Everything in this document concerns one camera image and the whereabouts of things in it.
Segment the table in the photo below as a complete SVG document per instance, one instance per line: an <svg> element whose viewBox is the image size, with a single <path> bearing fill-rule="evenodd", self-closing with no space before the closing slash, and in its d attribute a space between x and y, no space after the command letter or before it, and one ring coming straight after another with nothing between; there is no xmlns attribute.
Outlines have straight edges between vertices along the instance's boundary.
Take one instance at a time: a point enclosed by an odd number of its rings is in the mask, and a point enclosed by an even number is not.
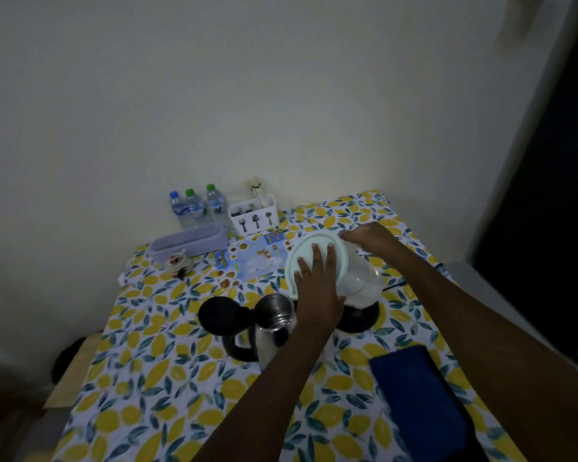
<svg viewBox="0 0 578 462"><path fill-rule="evenodd" d="M339 232L373 220L450 278L378 190L285 211L280 228L296 240L307 232ZM284 270L242 282L233 271L218 271L209 253L195 258L195 270L179 281L148 259L146 247L137 248L121 275L125 286L55 460L190 460L260 373L258 364L227 357L220 338L200 327L197 312L212 295L252 308L262 295L288 293ZM334 332L301 392L280 459L409 460L368 361L424 344L491 459L524 460L400 273L366 257L392 287L381 295L380 317L365 333Z"/></svg>

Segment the hand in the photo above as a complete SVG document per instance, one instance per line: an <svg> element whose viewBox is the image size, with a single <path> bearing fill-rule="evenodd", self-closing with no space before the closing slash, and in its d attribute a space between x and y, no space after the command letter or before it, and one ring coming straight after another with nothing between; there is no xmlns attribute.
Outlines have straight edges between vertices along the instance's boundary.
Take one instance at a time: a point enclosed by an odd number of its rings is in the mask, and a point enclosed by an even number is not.
<svg viewBox="0 0 578 462"><path fill-rule="evenodd" d="M405 246L396 239L379 222L370 222L357 227L355 230L344 232L340 238L346 241L356 243L369 253L381 258L394 259L399 254L405 254L408 251Z"/></svg>
<svg viewBox="0 0 578 462"><path fill-rule="evenodd" d="M343 315L344 297L336 294L336 251L328 245L325 264L316 243L312 245L312 269L303 258L298 258L301 272L295 271L293 279L298 287L298 327L314 328L325 339L330 337Z"/></svg>

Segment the water bottle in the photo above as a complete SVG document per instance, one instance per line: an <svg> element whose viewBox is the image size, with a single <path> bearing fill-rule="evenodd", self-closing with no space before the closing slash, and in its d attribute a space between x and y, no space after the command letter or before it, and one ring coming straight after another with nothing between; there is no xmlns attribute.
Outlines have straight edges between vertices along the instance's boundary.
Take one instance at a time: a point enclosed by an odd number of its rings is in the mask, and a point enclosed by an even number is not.
<svg viewBox="0 0 578 462"><path fill-rule="evenodd" d="M197 225L212 221L208 214L208 209L206 209L206 203L201 201L201 198L195 194L193 188L186 190L186 205Z"/></svg>
<svg viewBox="0 0 578 462"><path fill-rule="evenodd" d="M188 206L180 199L177 191L170 193L171 209L173 209L177 220L180 221L182 228L190 228L193 226L192 219L188 214Z"/></svg>
<svg viewBox="0 0 578 462"><path fill-rule="evenodd" d="M216 222L220 222L223 226L227 228L233 228L233 224L227 215L227 203L225 202L225 196L216 189L216 186L209 184L206 186L208 194L206 195L206 200L208 201L208 208L212 213L212 217Z"/></svg>

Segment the white utensil holder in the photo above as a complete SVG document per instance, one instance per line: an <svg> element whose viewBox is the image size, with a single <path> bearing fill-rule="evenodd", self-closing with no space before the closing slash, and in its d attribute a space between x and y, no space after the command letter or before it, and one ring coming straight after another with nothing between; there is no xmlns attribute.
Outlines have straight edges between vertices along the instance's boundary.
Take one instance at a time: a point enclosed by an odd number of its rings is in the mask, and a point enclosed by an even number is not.
<svg viewBox="0 0 578 462"><path fill-rule="evenodd" d="M257 198L237 202L229 206L229 218L231 219L231 223L233 224L238 236L252 235L253 233L265 232L269 228L278 227L278 209L276 208L276 200L271 194L268 194L267 197L274 203L273 205L263 209L257 209L261 207ZM246 213L247 210L250 210L251 204L254 204L255 210ZM231 214L235 214L240 209L244 214L237 217L231 217Z"/></svg>

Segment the left hand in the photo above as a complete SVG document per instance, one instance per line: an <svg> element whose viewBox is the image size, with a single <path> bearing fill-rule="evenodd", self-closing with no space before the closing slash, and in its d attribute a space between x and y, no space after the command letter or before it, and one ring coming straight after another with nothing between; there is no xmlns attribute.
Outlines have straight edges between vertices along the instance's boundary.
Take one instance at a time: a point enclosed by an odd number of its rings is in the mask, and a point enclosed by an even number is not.
<svg viewBox="0 0 578 462"><path fill-rule="evenodd" d="M298 288L299 308L296 312L298 327L314 328L327 339L343 315L344 297L336 294L336 251L328 245L327 259L323 262L316 243L312 245L312 269L303 258L298 258L301 272L293 279Z"/></svg>

